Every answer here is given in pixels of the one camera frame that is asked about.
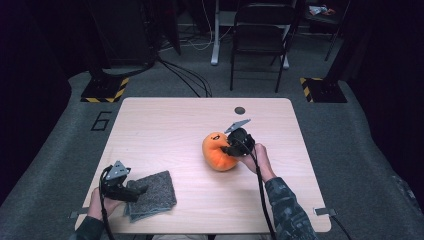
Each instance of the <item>orange stuffed toy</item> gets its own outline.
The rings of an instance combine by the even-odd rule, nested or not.
[[[238,160],[221,150],[221,147],[229,147],[227,136],[220,132],[209,134],[202,143],[203,156],[206,162],[217,171],[227,171],[233,168]]]

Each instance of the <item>black cable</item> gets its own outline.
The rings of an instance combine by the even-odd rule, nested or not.
[[[337,220],[336,217],[334,216],[330,216],[336,223],[337,225],[339,225],[339,227],[343,230],[343,232],[346,234],[347,238],[349,240],[352,240],[352,238],[350,237],[349,233],[346,231],[346,229],[343,227],[343,225],[339,222],[339,220]]]
[[[268,211],[267,211],[267,208],[266,208],[264,185],[262,184],[262,173],[261,173],[261,169],[260,169],[259,164],[258,164],[258,158],[257,158],[257,156],[253,156],[252,151],[250,151],[250,149],[242,141],[240,141],[237,138],[234,138],[234,139],[237,140],[239,143],[241,143],[244,148],[246,148],[246,150],[248,151],[248,153],[252,157],[253,162],[256,165],[256,175],[258,176],[259,192],[260,192],[260,195],[261,195],[262,210],[263,210],[264,215],[265,215],[265,220],[266,220],[266,223],[268,225],[268,229],[269,229],[269,233],[271,234],[271,238],[273,240],[276,240],[277,237],[275,236],[274,228],[272,227],[272,223],[271,223],[271,220],[269,218]]]
[[[112,77],[128,78],[128,77],[132,77],[132,76],[135,76],[137,74],[140,74],[142,72],[149,70],[150,68],[153,67],[153,65],[154,65],[154,62],[151,62],[151,63],[147,63],[146,65],[143,66],[143,68],[138,69],[138,70],[134,70],[134,71],[126,72],[126,73],[120,73],[120,74],[109,74],[109,73],[105,73],[105,74],[112,76]]]
[[[190,45],[193,46],[193,45],[195,45],[195,43],[194,43],[195,41],[205,40],[204,39],[205,37],[200,32],[196,32],[195,29],[196,29],[196,26],[193,23],[193,26],[188,26],[188,27],[186,27],[185,30],[178,31],[179,35],[180,34],[190,34],[191,35],[191,36],[186,36],[186,37],[180,37],[179,42],[180,43],[188,42]],[[167,50],[171,47],[172,47],[171,43],[167,39],[164,38],[164,39],[162,39],[162,45],[159,48],[159,52],[163,51],[163,50]]]
[[[200,88],[202,88],[203,90],[205,90],[205,95],[206,97],[212,97],[212,90],[211,87],[209,85],[209,82],[204,79],[202,76],[200,76],[199,74],[183,68],[181,66],[178,66],[176,64],[167,62],[163,59],[161,59],[159,56],[157,57],[158,62],[160,62],[161,64],[163,64],[168,70],[170,70],[171,72],[173,72],[175,75],[178,76],[178,78],[180,78],[195,94],[197,97],[200,97],[200,94],[197,93],[197,91],[187,82],[186,79],[184,79],[184,77],[186,77],[188,80],[190,80],[191,82],[193,82],[194,84],[196,84],[197,86],[199,86]],[[186,72],[187,74],[195,77],[196,79],[198,79],[202,85],[200,86],[200,84],[198,82],[196,82],[193,78],[191,78],[190,76],[186,75],[184,72]]]
[[[181,69],[181,70],[183,70],[183,71],[185,71],[185,72],[187,72],[187,73],[189,73],[190,75],[192,75],[193,77],[195,77],[195,78],[197,78],[200,82],[202,82],[202,84],[203,84],[203,89],[205,90],[205,92],[206,92],[206,97],[212,97],[212,89],[211,89],[211,86],[209,85],[209,82],[204,78],[204,77],[202,77],[201,75],[199,75],[198,73],[196,73],[196,72],[194,72],[194,71],[192,71],[192,70],[190,70],[190,69],[187,69],[187,68],[183,68],[183,67],[181,67],[181,66],[178,66],[178,65],[176,65],[176,64],[174,64],[174,63],[171,63],[171,62],[168,62],[168,61],[165,61],[165,60],[162,60],[161,59],[161,61],[163,61],[163,62],[165,62],[165,63],[167,63],[167,64],[169,64],[169,65],[171,65],[171,66],[173,66],[173,67],[175,67],[175,68],[178,68],[178,69]],[[188,77],[187,75],[185,75],[187,78],[189,78],[193,83],[195,83],[197,86],[199,86],[200,87],[200,85],[198,84],[198,83],[196,83],[193,79],[191,79],[190,77]]]
[[[104,204],[105,196],[103,195],[103,191],[102,191],[103,177],[104,177],[105,173],[108,173],[110,171],[110,169],[112,169],[112,166],[105,168],[103,170],[102,174],[100,175],[99,192],[100,192],[100,204],[102,205],[103,225],[105,227],[105,230],[106,230],[106,233],[107,233],[109,239],[115,240],[115,238],[113,237],[113,234],[112,234],[112,230],[110,229],[109,220],[107,218],[107,211],[106,211],[105,204]]]

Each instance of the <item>dark background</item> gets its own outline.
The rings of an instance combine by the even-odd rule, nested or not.
[[[423,5],[419,1],[355,1],[350,24],[344,29],[352,54],[337,56],[334,62],[336,70],[345,74],[354,64],[356,70],[346,79],[367,116],[373,139],[409,183],[421,207]],[[107,68],[109,63],[84,1],[6,0],[0,9],[3,202],[66,108],[71,93],[68,79],[88,70],[85,52],[74,40],[75,26],[92,47],[91,56],[99,66]],[[373,25],[369,34],[365,34],[368,24],[358,21]],[[357,49],[363,50],[359,57]],[[350,64],[337,65],[343,62]]]

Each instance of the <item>table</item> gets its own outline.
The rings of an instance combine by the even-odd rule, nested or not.
[[[243,115],[235,113],[243,107]],[[110,216],[115,233],[227,234],[266,233],[256,176],[239,163],[217,172],[202,155],[202,141],[233,122],[267,147],[274,172],[295,192],[315,231],[331,228],[291,102],[283,98],[127,98],[123,101],[83,207],[104,168],[120,160],[137,180],[169,170],[177,204],[171,211],[130,223],[124,204]],[[271,208],[268,212],[272,219]],[[80,215],[78,227],[85,215]]]
[[[221,11],[219,8],[219,1],[220,0],[215,0],[215,32],[216,34],[215,34],[215,39],[214,39],[214,44],[212,49],[212,58],[211,58],[211,65],[213,66],[218,65],[218,60],[219,60],[219,48],[220,48],[219,27],[234,26],[234,17],[236,15],[235,12]],[[296,6],[296,2],[297,0],[293,0],[292,2],[293,7]],[[289,31],[289,27],[281,26],[281,28],[284,28],[284,33],[282,35],[282,37],[284,37]],[[286,56],[286,58],[284,59],[283,69],[289,69],[289,67],[290,67],[289,60]]]

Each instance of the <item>hazard tape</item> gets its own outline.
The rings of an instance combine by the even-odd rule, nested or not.
[[[308,102],[313,103],[314,99],[312,98],[311,92],[309,91],[309,87],[306,84],[307,80],[322,81],[322,78],[300,78],[300,84],[302,84],[303,93],[305,94],[306,100]]]
[[[124,94],[125,87],[127,86],[129,79],[126,78],[122,80],[121,85],[119,86],[119,90],[114,97],[111,98],[83,98],[81,97],[81,102],[91,102],[91,103],[99,103],[99,102],[117,102],[121,99],[122,94]]]

